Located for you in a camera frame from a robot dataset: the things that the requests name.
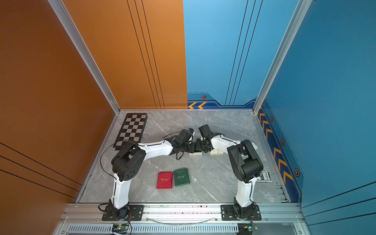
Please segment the cream jewelry box base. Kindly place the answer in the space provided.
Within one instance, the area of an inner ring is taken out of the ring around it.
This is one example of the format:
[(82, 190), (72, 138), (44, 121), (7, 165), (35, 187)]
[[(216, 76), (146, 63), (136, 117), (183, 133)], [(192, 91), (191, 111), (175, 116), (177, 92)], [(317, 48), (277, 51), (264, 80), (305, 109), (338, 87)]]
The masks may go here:
[(218, 150), (218, 149), (213, 149), (211, 152), (210, 152), (210, 155), (223, 155), (224, 152), (221, 151), (221, 150)]

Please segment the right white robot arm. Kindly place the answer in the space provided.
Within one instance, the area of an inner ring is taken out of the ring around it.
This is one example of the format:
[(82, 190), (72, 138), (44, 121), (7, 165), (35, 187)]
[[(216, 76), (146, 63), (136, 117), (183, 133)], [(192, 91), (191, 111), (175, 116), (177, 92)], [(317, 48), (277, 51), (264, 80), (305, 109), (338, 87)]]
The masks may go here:
[(231, 168), (238, 180), (233, 210), (239, 220), (261, 220), (259, 206), (254, 201), (256, 182), (263, 171), (263, 163), (250, 140), (235, 141), (215, 135), (195, 141), (196, 152), (220, 150), (229, 156)]

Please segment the green booklet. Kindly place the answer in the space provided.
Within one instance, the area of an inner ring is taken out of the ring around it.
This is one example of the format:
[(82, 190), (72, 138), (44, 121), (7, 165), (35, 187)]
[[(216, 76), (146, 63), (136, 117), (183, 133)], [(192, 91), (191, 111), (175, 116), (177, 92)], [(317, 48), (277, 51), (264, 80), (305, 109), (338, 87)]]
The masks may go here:
[(189, 185), (190, 177), (187, 168), (177, 169), (173, 172), (175, 187)]

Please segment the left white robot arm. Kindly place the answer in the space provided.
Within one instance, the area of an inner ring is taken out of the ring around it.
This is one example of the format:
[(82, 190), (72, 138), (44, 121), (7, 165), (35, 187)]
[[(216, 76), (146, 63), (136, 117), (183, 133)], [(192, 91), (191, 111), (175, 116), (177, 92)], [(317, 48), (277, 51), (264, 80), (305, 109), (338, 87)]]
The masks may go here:
[(179, 135), (172, 136), (161, 142), (135, 144), (128, 141), (112, 159), (114, 177), (114, 192), (103, 212), (103, 221), (129, 220), (129, 191), (132, 179), (139, 172), (147, 159), (184, 153), (198, 152), (202, 146), (201, 140), (193, 140), (194, 130), (184, 129)]

